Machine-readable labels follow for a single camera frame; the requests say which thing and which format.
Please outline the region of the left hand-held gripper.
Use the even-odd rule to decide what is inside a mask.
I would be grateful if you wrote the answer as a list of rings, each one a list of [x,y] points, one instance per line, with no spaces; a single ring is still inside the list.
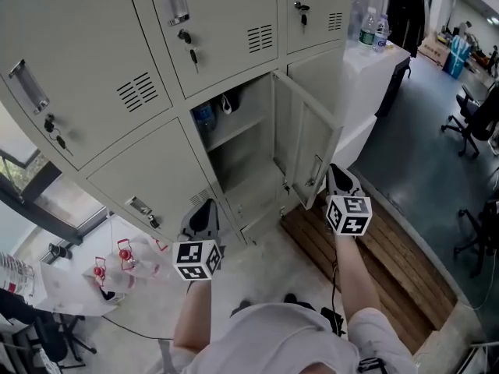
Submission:
[[[211,230],[205,231],[209,222]],[[218,205],[213,199],[184,216],[178,239],[172,244],[172,265],[184,281],[209,281],[220,269],[223,248],[218,232]]]

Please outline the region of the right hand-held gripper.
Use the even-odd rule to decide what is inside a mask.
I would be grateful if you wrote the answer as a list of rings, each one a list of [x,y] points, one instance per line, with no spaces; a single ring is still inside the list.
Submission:
[[[373,216],[358,178],[347,169],[329,164],[326,174],[326,220],[336,235],[363,236]]]

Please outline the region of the locker door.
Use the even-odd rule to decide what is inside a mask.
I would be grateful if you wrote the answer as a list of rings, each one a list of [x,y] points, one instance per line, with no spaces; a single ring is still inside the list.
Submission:
[[[283,72],[271,72],[272,158],[285,186],[312,207],[342,132],[338,120]]]

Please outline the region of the grey metal locker cabinet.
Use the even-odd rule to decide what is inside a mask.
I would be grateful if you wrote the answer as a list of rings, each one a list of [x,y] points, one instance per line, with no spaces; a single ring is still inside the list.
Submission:
[[[310,7],[304,34],[296,1]],[[212,198],[246,241],[288,206],[272,158],[271,72],[293,79],[342,127],[350,8],[350,0],[0,0],[0,102],[64,175],[140,230],[173,242],[183,216]],[[224,93],[239,95],[230,115]],[[206,101],[217,126],[202,135],[192,109]],[[72,157],[44,130],[46,114]]]

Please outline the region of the person's left forearm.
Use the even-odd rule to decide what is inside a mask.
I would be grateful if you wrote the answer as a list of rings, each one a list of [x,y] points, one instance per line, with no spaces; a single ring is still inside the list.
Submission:
[[[192,282],[182,303],[173,344],[200,353],[211,341],[211,281]]]

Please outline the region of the person's right forearm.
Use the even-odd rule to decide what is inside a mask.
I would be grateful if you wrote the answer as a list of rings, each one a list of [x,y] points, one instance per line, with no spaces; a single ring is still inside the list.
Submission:
[[[380,310],[380,298],[356,241],[349,235],[335,235],[339,283],[345,317],[349,322],[359,311]]]

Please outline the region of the white side cabinet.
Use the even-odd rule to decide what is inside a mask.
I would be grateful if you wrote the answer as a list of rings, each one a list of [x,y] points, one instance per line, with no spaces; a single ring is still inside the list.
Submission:
[[[342,120],[342,134],[332,162],[349,168],[359,157],[387,92],[395,67],[409,53],[390,44],[382,52],[350,42],[343,56],[342,80],[336,112]]]

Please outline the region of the wooden step platform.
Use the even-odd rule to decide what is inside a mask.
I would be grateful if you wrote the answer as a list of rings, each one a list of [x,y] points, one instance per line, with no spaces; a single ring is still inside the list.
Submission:
[[[366,234],[356,243],[380,296],[382,312],[405,346],[416,353],[432,334],[442,329],[457,296],[388,210],[381,194],[365,178],[360,181],[371,198],[373,218]],[[278,196],[288,203],[281,213],[281,226],[327,280],[338,284],[334,275],[337,257],[334,240],[323,219],[325,194],[321,192],[307,210],[281,180]]]

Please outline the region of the black and white shoe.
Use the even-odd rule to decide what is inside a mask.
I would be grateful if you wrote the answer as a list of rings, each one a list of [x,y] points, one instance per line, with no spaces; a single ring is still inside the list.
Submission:
[[[124,293],[114,292],[114,291],[106,291],[103,288],[100,288],[100,291],[101,291],[101,294],[102,294],[102,297],[104,298],[104,300],[106,302],[112,303],[112,304],[120,303],[126,296]]]

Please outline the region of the black waist device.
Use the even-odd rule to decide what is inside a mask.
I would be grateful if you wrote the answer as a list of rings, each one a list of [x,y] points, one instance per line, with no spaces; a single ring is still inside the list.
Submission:
[[[336,313],[334,309],[322,307],[320,309],[320,314],[329,321],[331,329],[334,334],[338,335],[339,337],[346,334],[346,332],[342,329],[342,324],[344,320],[342,316]]]

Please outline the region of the person's white shirt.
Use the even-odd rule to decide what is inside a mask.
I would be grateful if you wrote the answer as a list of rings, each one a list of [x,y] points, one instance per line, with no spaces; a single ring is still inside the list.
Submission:
[[[358,374],[365,358],[381,358],[388,374],[417,374],[411,353],[374,308],[357,312],[341,338],[321,314],[301,305],[252,305],[230,317],[227,331],[199,354],[175,346],[161,354],[158,374],[300,374],[315,364],[330,374]]]

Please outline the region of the small black cup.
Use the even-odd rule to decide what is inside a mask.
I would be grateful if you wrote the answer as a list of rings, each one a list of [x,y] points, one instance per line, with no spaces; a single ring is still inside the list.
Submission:
[[[48,251],[54,258],[67,259],[71,260],[73,258],[73,254],[70,249],[50,243],[48,245]]]

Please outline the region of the white low table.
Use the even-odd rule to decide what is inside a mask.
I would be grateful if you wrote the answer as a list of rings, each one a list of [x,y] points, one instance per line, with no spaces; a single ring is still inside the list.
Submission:
[[[103,316],[116,309],[125,297],[115,294],[106,300],[94,280],[47,263],[38,263],[34,272],[30,304],[35,309],[73,316]]]

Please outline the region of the blue label water bottle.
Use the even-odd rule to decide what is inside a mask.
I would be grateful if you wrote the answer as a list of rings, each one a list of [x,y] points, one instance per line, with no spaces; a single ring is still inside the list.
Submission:
[[[388,36],[390,33],[388,15],[382,14],[377,23],[377,29],[374,34],[373,39],[373,49],[376,52],[382,52],[386,48],[386,43],[388,41]]]

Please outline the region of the green label water bottle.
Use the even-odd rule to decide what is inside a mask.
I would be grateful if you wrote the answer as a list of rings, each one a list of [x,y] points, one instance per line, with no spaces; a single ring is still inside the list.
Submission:
[[[359,32],[359,43],[363,46],[371,47],[373,45],[375,33],[377,30],[377,10],[374,7],[367,9],[366,15]]]

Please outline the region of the cardboard box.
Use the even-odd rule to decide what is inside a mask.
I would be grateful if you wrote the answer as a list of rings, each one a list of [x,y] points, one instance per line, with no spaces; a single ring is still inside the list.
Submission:
[[[448,60],[451,50],[445,44],[441,43],[434,34],[429,34],[421,42],[418,52],[442,69]]]

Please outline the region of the black framed window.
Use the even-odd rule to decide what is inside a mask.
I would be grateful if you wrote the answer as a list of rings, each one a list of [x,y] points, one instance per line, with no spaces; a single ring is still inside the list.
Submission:
[[[0,201],[70,245],[81,245],[83,238],[113,212],[103,206],[74,225],[49,210],[44,192],[61,176],[62,172],[38,149],[22,161],[0,147]]]

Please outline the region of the blue and white bag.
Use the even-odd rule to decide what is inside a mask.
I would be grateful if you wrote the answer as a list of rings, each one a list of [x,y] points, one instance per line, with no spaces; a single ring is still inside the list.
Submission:
[[[450,52],[444,65],[444,71],[457,79],[471,52],[471,45],[459,35],[453,36]]]

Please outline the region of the black hanging clothes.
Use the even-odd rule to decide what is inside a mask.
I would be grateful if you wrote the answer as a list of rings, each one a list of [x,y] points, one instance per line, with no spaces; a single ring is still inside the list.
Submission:
[[[417,56],[429,22],[428,0],[388,0],[388,40]]]

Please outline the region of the large clear red label jug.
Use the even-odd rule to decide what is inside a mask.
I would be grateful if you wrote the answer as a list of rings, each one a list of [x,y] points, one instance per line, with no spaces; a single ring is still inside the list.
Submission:
[[[0,252],[0,289],[24,298],[31,297],[34,294],[34,278],[32,266]]]

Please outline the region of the black office chair with clothes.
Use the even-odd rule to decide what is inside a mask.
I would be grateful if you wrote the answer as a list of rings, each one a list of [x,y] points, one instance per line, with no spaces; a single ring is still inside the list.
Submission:
[[[5,319],[15,319],[22,324],[32,326],[36,332],[36,339],[27,339],[29,348],[34,351],[44,351],[50,362],[58,369],[77,369],[85,367],[76,345],[97,354],[97,349],[89,346],[74,334],[76,324],[84,322],[84,316],[68,316],[58,314],[56,320],[53,312],[35,309],[25,303],[22,297],[0,289],[0,316]]]

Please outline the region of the white metal rack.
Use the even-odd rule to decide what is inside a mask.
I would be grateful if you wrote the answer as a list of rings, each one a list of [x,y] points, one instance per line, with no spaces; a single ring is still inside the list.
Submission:
[[[484,353],[484,365],[482,374],[489,374],[490,364],[489,364],[489,350],[495,347],[499,347],[499,340],[496,341],[486,341],[486,342],[474,342],[470,344],[470,348],[473,351],[483,350]]]

